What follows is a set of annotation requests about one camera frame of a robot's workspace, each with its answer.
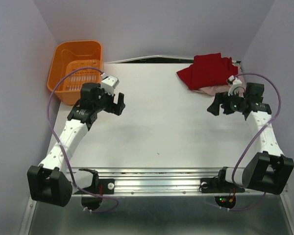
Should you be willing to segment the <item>red pleated skirt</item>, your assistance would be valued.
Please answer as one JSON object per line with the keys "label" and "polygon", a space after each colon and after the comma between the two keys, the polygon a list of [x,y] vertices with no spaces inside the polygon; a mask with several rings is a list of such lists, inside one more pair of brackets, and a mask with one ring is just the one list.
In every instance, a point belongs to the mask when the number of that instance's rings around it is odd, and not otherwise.
{"label": "red pleated skirt", "polygon": [[227,79],[238,74],[238,67],[232,64],[231,57],[222,57],[220,53],[196,55],[189,67],[177,72],[180,80],[195,91],[201,88],[225,86]]}

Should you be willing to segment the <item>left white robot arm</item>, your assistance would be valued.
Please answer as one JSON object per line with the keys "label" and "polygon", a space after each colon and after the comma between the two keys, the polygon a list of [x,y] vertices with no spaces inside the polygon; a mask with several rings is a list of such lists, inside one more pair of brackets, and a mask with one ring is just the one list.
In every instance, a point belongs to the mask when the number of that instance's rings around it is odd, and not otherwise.
{"label": "left white robot arm", "polygon": [[70,165],[75,150],[101,111],[120,116],[125,108],[124,95],[119,93],[115,102],[118,80],[108,77],[100,83],[85,83],[80,99],[67,116],[56,143],[38,166],[27,171],[30,196],[33,200],[64,207],[76,192],[102,198],[102,188],[96,170],[81,168],[73,172]]}

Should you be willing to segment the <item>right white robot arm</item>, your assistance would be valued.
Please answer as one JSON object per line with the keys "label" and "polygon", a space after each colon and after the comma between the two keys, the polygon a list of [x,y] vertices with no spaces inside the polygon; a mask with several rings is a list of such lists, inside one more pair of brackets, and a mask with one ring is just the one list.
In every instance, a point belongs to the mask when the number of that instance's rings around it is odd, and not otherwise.
{"label": "right white robot arm", "polygon": [[216,178],[216,187],[227,191],[233,185],[260,192],[279,195],[294,168],[291,158],[285,157],[279,147],[271,124],[272,111],[263,103],[264,85],[247,83],[240,94],[242,82],[235,77],[227,81],[230,89],[217,93],[207,111],[217,116],[220,109],[224,114],[242,113],[252,132],[255,156],[244,168],[223,167]]}

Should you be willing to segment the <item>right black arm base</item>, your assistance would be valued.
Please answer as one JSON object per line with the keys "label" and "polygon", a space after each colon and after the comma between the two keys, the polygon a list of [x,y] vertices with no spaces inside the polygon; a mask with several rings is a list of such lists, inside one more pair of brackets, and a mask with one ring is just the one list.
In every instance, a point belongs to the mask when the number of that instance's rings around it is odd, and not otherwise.
{"label": "right black arm base", "polygon": [[201,178],[199,191],[202,193],[243,193],[245,189],[225,180],[226,167],[223,167],[217,176]]}

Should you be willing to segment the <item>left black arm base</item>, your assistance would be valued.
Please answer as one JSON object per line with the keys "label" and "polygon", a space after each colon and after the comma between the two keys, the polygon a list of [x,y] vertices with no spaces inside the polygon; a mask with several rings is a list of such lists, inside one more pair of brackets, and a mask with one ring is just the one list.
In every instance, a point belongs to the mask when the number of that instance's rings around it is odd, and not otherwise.
{"label": "left black arm base", "polygon": [[82,186],[78,184],[83,190],[94,194],[100,195],[113,195],[114,194],[115,179],[113,178],[98,178],[93,179],[91,184],[88,186]]}

